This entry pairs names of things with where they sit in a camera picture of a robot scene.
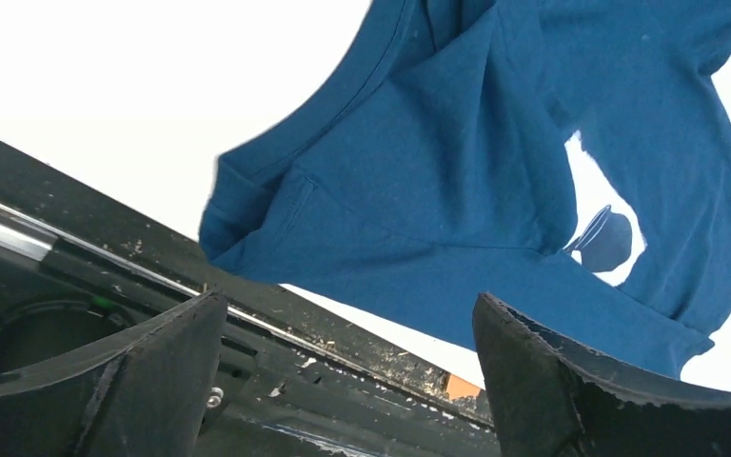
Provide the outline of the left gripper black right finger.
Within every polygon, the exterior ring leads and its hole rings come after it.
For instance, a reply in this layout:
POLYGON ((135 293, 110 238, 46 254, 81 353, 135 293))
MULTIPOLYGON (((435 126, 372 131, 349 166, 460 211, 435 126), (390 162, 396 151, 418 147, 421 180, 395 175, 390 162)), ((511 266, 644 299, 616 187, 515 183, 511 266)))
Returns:
POLYGON ((731 457, 731 392, 630 366, 489 294, 472 322, 502 455, 731 457))

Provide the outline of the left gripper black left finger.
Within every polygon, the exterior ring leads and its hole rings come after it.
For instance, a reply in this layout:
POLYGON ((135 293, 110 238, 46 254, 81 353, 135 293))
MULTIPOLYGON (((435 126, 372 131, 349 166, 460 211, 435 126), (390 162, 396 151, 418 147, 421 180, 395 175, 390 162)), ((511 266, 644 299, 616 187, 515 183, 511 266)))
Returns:
POLYGON ((207 292, 132 328, 0 374, 0 456, 189 456, 227 300, 207 292))

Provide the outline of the blue t shirt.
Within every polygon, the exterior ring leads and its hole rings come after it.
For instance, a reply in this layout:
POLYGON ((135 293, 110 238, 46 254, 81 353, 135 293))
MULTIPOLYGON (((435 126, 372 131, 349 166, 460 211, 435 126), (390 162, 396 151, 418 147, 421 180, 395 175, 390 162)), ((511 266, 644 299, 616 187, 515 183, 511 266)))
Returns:
POLYGON ((465 348, 489 292, 676 377, 731 313, 731 1, 376 1, 220 156, 216 267, 465 348))

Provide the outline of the brown tape piece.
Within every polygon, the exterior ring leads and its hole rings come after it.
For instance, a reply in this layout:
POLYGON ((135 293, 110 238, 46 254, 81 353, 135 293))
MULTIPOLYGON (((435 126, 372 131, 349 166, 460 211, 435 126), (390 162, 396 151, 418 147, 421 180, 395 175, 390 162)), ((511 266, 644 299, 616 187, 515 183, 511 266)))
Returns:
POLYGON ((455 374, 449 373, 446 376, 444 393, 450 402, 475 399, 482 391, 481 387, 475 386, 455 374))

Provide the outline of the black mounting base rail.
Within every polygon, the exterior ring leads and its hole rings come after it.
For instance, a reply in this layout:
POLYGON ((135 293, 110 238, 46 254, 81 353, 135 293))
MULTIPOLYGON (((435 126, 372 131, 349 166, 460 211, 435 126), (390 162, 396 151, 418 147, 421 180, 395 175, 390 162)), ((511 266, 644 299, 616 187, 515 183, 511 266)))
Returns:
POLYGON ((496 456, 485 407, 446 376, 0 141, 0 374, 132 328, 207 292, 227 300, 189 456, 496 456))

